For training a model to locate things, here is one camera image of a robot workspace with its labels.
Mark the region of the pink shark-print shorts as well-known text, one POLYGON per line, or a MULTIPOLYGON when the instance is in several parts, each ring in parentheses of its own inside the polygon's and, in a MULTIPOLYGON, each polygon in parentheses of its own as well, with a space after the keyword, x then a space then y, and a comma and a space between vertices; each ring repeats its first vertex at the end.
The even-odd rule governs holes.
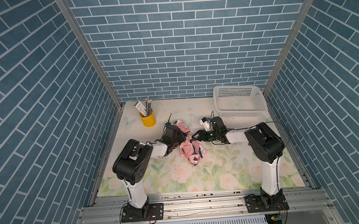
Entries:
POLYGON ((207 154, 207 150, 193 138, 192 132, 185 122, 177 120, 175 123, 184 134, 185 141, 180 144, 180 153, 182 157, 185 157, 193 166, 197 166, 203 157, 207 154))

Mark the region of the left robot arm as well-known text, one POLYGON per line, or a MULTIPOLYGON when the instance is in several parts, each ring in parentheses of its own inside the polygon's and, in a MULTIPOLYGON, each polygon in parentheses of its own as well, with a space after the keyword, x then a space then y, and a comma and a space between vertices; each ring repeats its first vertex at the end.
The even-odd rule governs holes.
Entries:
POLYGON ((126 143, 112 166, 113 173, 123 183, 128 196, 120 217, 122 222, 141 222, 156 218, 156 212, 163 208, 163 204, 150 204, 144 190, 143 177, 151 158, 169 155, 185 140, 186 133, 176 125, 167 123, 161 138, 154 142, 142 143, 130 139, 126 143))

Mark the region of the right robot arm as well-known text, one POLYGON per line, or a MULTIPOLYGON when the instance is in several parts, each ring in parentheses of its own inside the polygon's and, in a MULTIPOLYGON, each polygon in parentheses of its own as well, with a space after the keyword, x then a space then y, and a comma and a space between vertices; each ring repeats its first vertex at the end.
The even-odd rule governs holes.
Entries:
POLYGON ((247 143, 255 156, 262 162, 262 186, 260 194, 245 197, 249 213, 279 211, 289 209, 279 180, 279 163, 285 144, 267 123, 261 122, 249 128, 227 128, 220 117, 203 118, 201 124, 209 123, 209 128, 199 130, 193 138, 202 142, 217 141, 222 144, 247 143))

